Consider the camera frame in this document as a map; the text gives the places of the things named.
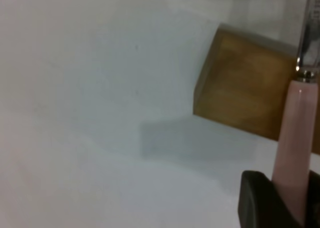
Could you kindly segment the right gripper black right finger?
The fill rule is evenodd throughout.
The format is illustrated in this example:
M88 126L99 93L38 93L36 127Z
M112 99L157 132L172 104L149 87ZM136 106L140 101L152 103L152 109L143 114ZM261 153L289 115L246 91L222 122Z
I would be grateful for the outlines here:
M320 228L320 175L309 172L305 227Z

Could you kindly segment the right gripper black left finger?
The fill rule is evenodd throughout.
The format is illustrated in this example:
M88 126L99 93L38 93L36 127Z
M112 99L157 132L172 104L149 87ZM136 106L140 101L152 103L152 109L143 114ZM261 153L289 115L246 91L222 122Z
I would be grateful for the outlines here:
M259 171L247 170L241 175L238 217L241 228L302 227L272 182Z

